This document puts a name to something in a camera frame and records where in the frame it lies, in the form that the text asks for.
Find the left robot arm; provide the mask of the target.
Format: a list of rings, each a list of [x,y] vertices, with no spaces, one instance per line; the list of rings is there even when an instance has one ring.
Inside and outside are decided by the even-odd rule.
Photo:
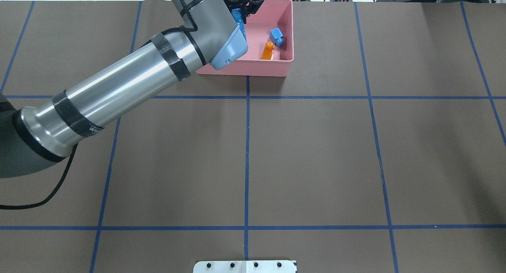
[[[184,23],[159,32],[125,58],[40,107],[15,109],[1,97],[1,177],[60,163],[74,145],[198,69],[220,70],[246,54],[231,10],[264,0],[172,0]]]

